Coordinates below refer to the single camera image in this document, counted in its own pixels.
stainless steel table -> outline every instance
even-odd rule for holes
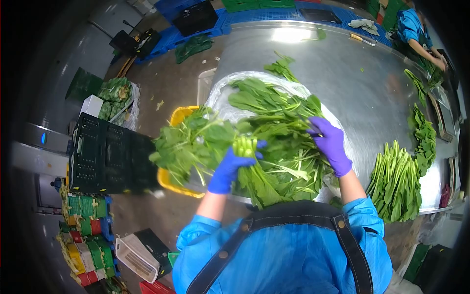
[[[351,39],[349,31],[324,24],[261,21],[233,24],[232,28],[212,84],[233,72],[263,72],[265,64],[278,59],[274,50],[296,59],[290,65],[294,75],[343,125],[351,143],[345,146],[346,153],[363,187],[367,188],[376,155],[383,152],[386,142],[396,139],[401,148],[414,150],[416,141],[407,118],[419,100],[404,69],[426,80],[417,64],[386,45],[372,47]],[[301,40],[314,39],[318,28],[326,32],[325,39]],[[438,131],[430,101],[426,110],[420,108]],[[456,153],[457,140],[436,139],[437,158],[420,180],[423,212],[439,207],[442,187],[449,181],[447,158]],[[322,189],[317,199],[324,201],[327,194],[328,189]],[[235,198],[250,203],[247,198]]]

purple glove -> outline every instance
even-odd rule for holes
[[[265,140],[259,140],[256,144],[257,148],[266,147],[267,142]],[[256,158],[263,159],[263,155],[259,152],[255,152]],[[249,157],[238,157],[235,156],[232,146],[230,146],[225,154],[224,159],[220,162],[219,166],[212,176],[207,190],[214,194],[228,194],[231,191],[231,185],[233,181],[237,180],[238,168],[249,167],[256,163],[256,159]]]
[[[347,174],[353,168],[353,162],[346,156],[345,149],[343,147],[343,131],[332,126],[330,122],[324,118],[312,116],[308,119],[323,135],[323,137],[313,137],[313,140],[320,151],[325,154],[331,167],[335,171],[335,176],[340,178]],[[317,132],[312,129],[308,129],[307,133],[314,135]]]

vegetable debris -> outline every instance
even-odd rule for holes
[[[289,64],[294,62],[295,59],[289,56],[282,55],[276,51],[274,51],[276,55],[280,57],[280,59],[276,60],[273,64],[266,64],[264,69],[269,71],[275,76],[278,77],[285,77],[289,82],[296,82],[300,83],[294,74],[290,71]]]

black plastic crate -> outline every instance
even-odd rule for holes
[[[181,35],[187,37],[213,28],[218,19],[210,1],[204,1],[180,11],[173,24]]]
[[[70,191],[139,193],[158,187],[148,136],[81,113],[69,161]]]

black apron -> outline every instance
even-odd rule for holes
[[[309,224],[336,232],[338,241],[351,267],[352,275],[359,294],[373,294],[372,277],[366,257],[359,243],[349,230],[349,220],[339,209],[310,200],[280,203],[252,213],[243,219],[238,229],[220,250],[197,274],[186,291],[187,294],[204,294],[224,270],[238,247],[251,233],[263,228],[285,224]]]

